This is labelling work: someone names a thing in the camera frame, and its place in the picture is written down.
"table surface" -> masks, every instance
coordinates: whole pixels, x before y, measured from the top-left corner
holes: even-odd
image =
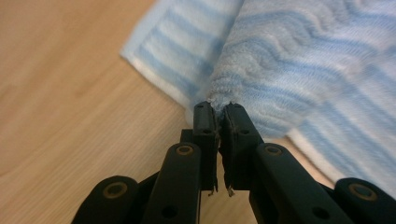
[[[98,182],[145,179],[189,128],[119,55],[152,4],[1,1],[0,223],[70,223]],[[288,139],[275,142],[332,185]],[[255,222],[247,192],[203,193],[201,223]]]

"blue stripe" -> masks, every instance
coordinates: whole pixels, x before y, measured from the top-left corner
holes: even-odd
[[[381,86],[386,88],[386,92],[389,93],[389,95],[396,96],[396,80],[392,79],[387,73],[382,71],[380,68],[374,65],[369,65],[365,68],[365,73],[372,74],[373,78],[375,79],[376,82],[379,82]]]
[[[396,60],[396,46],[390,46],[386,51],[385,54],[387,57],[390,57],[393,60]]]
[[[315,125],[305,121],[300,125],[299,130],[308,141],[318,149],[320,154],[344,175],[354,174],[356,177],[368,179],[369,176],[360,169],[356,162],[354,162],[355,159],[348,157],[343,152],[343,150],[347,150],[347,148],[338,148],[332,142],[329,142],[329,140],[319,132]]]
[[[202,11],[204,14],[206,14],[207,17],[210,17],[214,21],[233,21],[236,17],[236,15],[227,15],[224,14],[221,11],[217,11],[213,7],[208,6],[205,4],[203,1],[187,1],[190,3],[195,9]]]
[[[259,88],[258,85],[249,85],[251,91],[247,91],[247,96],[253,95],[264,101],[272,100],[274,102],[283,102],[282,105],[299,115],[304,115],[304,112],[318,105],[317,101],[305,98],[294,91],[265,85],[260,86],[261,90],[257,88]]]
[[[336,39],[326,36],[318,36],[315,42],[315,49],[326,50],[326,53],[342,53],[356,57],[376,56],[378,50],[373,46],[357,40]]]
[[[268,138],[279,138],[285,136],[285,127],[277,125],[272,120],[262,120],[262,117],[251,117],[257,131]]]
[[[291,10],[279,10],[238,17],[233,28],[236,30],[254,29],[259,24],[274,23],[274,21],[278,21],[279,25],[285,26],[289,32],[293,31],[304,38],[314,36],[318,32],[316,25],[305,15]]]
[[[361,13],[352,23],[351,27],[375,27],[388,30],[391,32],[396,31],[396,18],[388,15]]]
[[[344,5],[346,6],[346,11],[349,14],[357,14],[359,13],[359,8],[356,6],[356,1],[355,0],[345,0]]]
[[[381,126],[381,129],[384,129],[384,131],[387,130],[386,135],[395,135],[396,119],[387,111],[383,110],[381,107],[365,97],[360,91],[356,90],[356,92],[357,94],[351,95],[350,100],[358,102],[357,106],[361,108],[359,111],[364,111],[366,114],[369,114],[371,119],[375,120],[375,123]]]
[[[142,61],[149,64],[152,69],[156,70],[157,74],[161,74],[161,77],[167,82],[179,87],[187,97],[192,98],[196,92],[198,92],[198,87],[189,82],[180,73],[168,67],[166,64],[160,62],[154,55],[148,52],[143,46],[140,46],[136,55]]]
[[[249,52],[249,55],[251,54],[250,52],[254,52],[254,55],[258,55],[256,58],[262,58],[263,61],[270,61],[267,63],[269,64],[269,66],[275,64],[276,68],[281,69],[282,72],[292,73],[293,76],[289,76],[289,78],[301,80],[301,77],[296,76],[297,74],[299,74],[304,76],[304,78],[316,78],[320,79],[320,81],[326,81],[329,83],[345,82],[341,73],[327,66],[279,60],[280,56],[278,51],[276,50],[276,47],[268,41],[257,37],[251,37],[240,42],[233,43],[231,45],[226,45],[224,47],[223,54],[233,57],[234,54],[242,54],[244,51]],[[261,62],[262,70],[274,70],[274,68],[271,69],[265,67],[265,65],[266,64],[263,64],[263,62]]]
[[[359,150],[366,152],[368,155],[373,154],[375,150],[375,156],[382,162],[387,164],[396,164],[396,160],[388,153],[386,148],[383,148],[380,144],[364,134],[356,127],[356,125],[354,125],[332,105],[325,103],[321,111],[323,116],[327,117],[336,126],[338,126],[343,133],[355,140],[354,145],[356,145]],[[396,174],[396,166],[390,166],[389,169],[392,174]]]
[[[176,52],[178,57],[186,58],[188,61],[191,62],[190,65],[194,67],[196,74],[189,74],[189,76],[202,75],[205,77],[209,77],[212,74],[213,66],[212,64],[209,64],[209,62],[207,62],[204,58],[200,57],[199,55],[195,55],[187,49],[183,48],[174,40],[169,38],[167,35],[163,34],[159,29],[153,31],[153,35],[161,40],[161,44],[163,46]]]
[[[289,98],[289,105],[291,108],[305,108],[312,107],[317,104],[317,101],[311,100],[309,98],[301,96],[298,92],[293,90],[282,89],[280,87],[272,87],[267,85],[262,85],[257,82],[249,82],[241,77],[241,75],[235,73],[234,71],[223,71],[221,76],[218,75],[215,79],[212,80],[212,84],[214,84],[216,88],[216,84],[220,84],[218,88],[221,87],[229,87],[235,89],[236,86],[245,87],[248,86],[247,96],[249,96],[249,92],[253,91],[253,95],[257,95],[261,99],[267,99],[268,97],[279,97],[281,99],[285,99],[285,97]]]
[[[206,39],[206,43],[212,43],[213,48],[217,50],[221,50],[223,45],[224,45],[224,40],[220,39],[216,35],[212,35],[208,32],[202,31],[198,29],[196,26],[194,26],[192,23],[187,21],[185,18],[177,15],[176,13],[169,13],[169,15],[166,17],[170,22],[174,23],[178,27],[180,27],[181,30],[186,31],[187,33],[195,36],[199,36],[203,39]]]

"blue striped towel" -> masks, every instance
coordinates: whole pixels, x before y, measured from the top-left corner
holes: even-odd
[[[331,180],[396,198],[396,1],[168,0],[121,55],[186,107],[243,105]]]

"black plastic part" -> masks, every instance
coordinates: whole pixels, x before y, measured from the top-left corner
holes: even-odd
[[[131,211],[130,219],[128,223],[137,224],[142,221],[143,214],[146,212],[147,203],[149,201],[149,196],[151,195],[152,189],[154,188],[155,181],[157,180],[158,172],[154,175],[149,176],[142,182],[138,184],[138,195],[137,199],[134,201],[135,207],[134,211]]]
[[[248,199],[257,223],[277,223],[279,213],[258,175],[253,176]]]
[[[216,160],[219,148],[219,129],[215,111],[208,102],[201,102],[194,108],[192,142],[202,152],[201,190],[218,190]]]
[[[193,135],[192,135],[192,129],[183,129],[181,130],[181,135],[180,135],[180,142],[190,142],[193,143]]]
[[[191,143],[169,148],[142,223],[198,223],[201,150]]]
[[[374,184],[358,178],[340,179],[334,195],[356,223],[396,222],[396,201]]]
[[[130,223],[136,211],[137,183],[126,176],[101,181],[78,209],[72,223]]]
[[[226,188],[249,190],[253,173],[251,155],[262,143],[262,138],[245,108],[239,104],[225,106],[221,127],[219,152],[225,171]]]
[[[263,190],[279,214],[273,223],[353,223],[284,147],[261,144],[255,150],[253,161]]]

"metal screw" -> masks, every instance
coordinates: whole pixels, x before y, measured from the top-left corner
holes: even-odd
[[[181,146],[176,149],[178,155],[187,156],[190,155],[194,149],[190,146]]]
[[[277,147],[266,147],[265,151],[271,156],[279,156],[280,154],[282,154],[282,150]]]
[[[108,199],[116,199],[122,196],[127,189],[128,186],[124,182],[114,182],[105,187],[103,195]]]
[[[369,189],[362,184],[350,184],[348,188],[353,195],[365,201],[373,202],[378,199],[378,196],[372,189]]]

